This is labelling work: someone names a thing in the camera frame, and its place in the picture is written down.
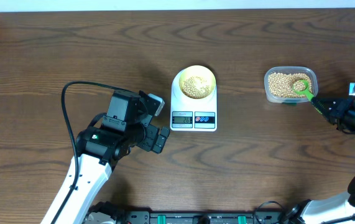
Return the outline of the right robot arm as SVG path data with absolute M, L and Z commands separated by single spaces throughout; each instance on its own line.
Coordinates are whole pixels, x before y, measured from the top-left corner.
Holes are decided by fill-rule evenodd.
M 313 97 L 310 102 L 338 131 L 355 135 L 355 98 Z M 285 217 L 288 223 L 355 223 L 355 176 L 347 191 L 324 200 L 303 201 Z

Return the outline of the green plastic measuring scoop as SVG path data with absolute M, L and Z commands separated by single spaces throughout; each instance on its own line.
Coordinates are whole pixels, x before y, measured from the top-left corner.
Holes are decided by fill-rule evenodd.
M 297 95 L 303 95 L 307 98 L 307 100 L 312 104 L 312 106 L 317 110 L 317 112 L 321 113 L 320 109 L 313 102 L 314 95 L 310 92 L 310 84 L 307 80 L 298 80 L 292 85 L 292 90 Z

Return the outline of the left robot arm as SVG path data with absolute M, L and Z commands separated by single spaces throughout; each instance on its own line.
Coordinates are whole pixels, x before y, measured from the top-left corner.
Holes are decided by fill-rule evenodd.
M 83 223 L 97 193 L 110 178 L 118 160 L 139 147 L 162 152 L 170 135 L 161 129 L 135 124 L 124 132 L 91 126 L 82 131 L 65 180 L 42 223 Z

